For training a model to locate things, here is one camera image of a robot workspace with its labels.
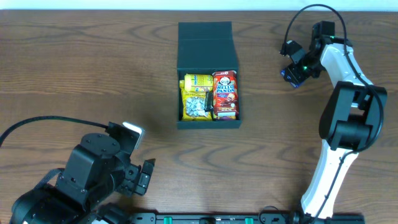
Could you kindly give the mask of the blue Eclipse gum pack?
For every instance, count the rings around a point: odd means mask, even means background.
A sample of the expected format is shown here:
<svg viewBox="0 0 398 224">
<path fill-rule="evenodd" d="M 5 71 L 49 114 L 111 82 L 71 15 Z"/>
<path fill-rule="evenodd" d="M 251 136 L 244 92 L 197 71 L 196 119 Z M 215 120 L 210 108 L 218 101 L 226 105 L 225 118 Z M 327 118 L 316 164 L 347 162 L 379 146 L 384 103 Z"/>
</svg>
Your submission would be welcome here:
<svg viewBox="0 0 398 224">
<path fill-rule="evenodd" d="M 285 68 L 280 71 L 282 78 L 294 88 L 300 87 L 307 79 L 300 71 Z"/>
</svg>

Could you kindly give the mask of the yellow seed snack bag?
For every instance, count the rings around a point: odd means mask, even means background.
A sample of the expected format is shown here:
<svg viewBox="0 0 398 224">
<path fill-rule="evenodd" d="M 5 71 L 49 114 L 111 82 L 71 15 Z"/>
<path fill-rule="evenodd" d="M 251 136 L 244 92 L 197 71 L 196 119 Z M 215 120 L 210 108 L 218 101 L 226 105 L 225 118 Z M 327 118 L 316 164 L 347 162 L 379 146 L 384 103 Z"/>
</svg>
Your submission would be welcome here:
<svg viewBox="0 0 398 224">
<path fill-rule="evenodd" d="M 183 104 L 182 121 L 211 121 L 211 113 L 205 111 L 206 93 L 186 91 L 183 80 L 179 81 L 179 87 Z"/>
</svg>

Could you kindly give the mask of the red Hello Panda box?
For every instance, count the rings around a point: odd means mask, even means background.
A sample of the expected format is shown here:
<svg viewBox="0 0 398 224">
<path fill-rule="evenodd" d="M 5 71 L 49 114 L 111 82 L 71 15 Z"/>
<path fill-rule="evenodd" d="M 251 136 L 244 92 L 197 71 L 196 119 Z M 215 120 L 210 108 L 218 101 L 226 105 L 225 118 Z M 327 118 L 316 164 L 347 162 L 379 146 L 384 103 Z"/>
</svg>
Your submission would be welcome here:
<svg viewBox="0 0 398 224">
<path fill-rule="evenodd" d="M 213 117 L 215 120 L 236 120 L 239 114 L 236 71 L 213 73 Z"/>
</svg>

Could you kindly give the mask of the black chocolate bar wrapper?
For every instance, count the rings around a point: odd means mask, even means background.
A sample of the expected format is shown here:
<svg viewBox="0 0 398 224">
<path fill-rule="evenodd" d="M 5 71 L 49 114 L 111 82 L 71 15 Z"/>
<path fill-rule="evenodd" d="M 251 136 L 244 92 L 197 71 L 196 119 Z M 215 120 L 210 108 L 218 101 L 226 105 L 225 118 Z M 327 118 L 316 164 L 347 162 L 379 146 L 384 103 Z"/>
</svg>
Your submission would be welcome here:
<svg viewBox="0 0 398 224">
<path fill-rule="evenodd" d="M 213 92 L 212 91 L 209 91 L 206 93 L 204 109 L 206 112 L 213 111 Z"/>
</svg>

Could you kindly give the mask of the black gift box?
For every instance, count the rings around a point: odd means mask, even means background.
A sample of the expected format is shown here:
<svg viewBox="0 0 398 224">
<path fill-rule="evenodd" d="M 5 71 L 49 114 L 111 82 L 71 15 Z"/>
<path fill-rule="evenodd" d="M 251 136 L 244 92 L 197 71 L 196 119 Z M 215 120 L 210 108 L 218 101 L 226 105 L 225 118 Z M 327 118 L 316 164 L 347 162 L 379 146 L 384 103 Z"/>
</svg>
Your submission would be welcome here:
<svg viewBox="0 0 398 224">
<path fill-rule="evenodd" d="M 179 22 L 177 50 L 178 129 L 238 129 L 242 123 L 239 62 L 231 22 Z M 183 102 L 179 80 L 187 73 L 212 75 L 236 71 L 239 114 L 230 121 L 182 121 Z"/>
</svg>

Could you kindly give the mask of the small yellow can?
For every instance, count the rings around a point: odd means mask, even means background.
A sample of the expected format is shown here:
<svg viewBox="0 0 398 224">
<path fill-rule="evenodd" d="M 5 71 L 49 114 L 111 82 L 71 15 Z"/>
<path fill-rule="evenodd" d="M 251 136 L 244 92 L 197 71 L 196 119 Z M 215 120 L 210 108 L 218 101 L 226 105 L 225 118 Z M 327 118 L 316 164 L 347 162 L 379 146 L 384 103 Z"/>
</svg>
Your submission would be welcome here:
<svg viewBox="0 0 398 224">
<path fill-rule="evenodd" d="M 202 74 L 186 74 L 184 90 L 188 92 L 209 92 L 213 90 L 213 77 Z"/>
</svg>

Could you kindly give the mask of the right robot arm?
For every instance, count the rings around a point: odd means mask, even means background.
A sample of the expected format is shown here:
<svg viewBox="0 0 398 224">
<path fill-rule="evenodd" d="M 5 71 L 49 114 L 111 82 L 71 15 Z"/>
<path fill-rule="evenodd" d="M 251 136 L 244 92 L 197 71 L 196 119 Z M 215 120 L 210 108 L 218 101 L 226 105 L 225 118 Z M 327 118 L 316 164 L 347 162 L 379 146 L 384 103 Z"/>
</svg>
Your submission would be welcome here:
<svg viewBox="0 0 398 224">
<path fill-rule="evenodd" d="M 344 223 L 333 216 L 336 196 L 345 175 L 361 151 L 377 139 L 384 120 L 387 91 L 375 86 L 355 61 L 351 42 L 335 35 L 335 23 L 321 21 L 312 28 L 308 51 L 294 40 L 283 44 L 282 55 L 292 63 L 281 71 L 298 88 L 307 78 L 326 71 L 333 92 L 318 127 L 322 149 L 315 173 L 291 223 Z"/>
</svg>

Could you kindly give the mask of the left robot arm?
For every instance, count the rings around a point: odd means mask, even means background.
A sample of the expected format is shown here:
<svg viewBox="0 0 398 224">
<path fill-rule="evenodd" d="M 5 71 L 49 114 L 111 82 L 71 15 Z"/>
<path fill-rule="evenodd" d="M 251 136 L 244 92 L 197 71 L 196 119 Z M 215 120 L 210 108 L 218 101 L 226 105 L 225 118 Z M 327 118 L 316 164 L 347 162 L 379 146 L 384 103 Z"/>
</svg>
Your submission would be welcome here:
<svg viewBox="0 0 398 224">
<path fill-rule="evenodd" d="M 62 169 L 51 170 L 12 206 L 11 223 L 87 223 L 91 212 L 113 192 L 130 197 L 147 192 L 155 160 L 131 164 L 132 136 L 82 137 Z"/>
</svg>

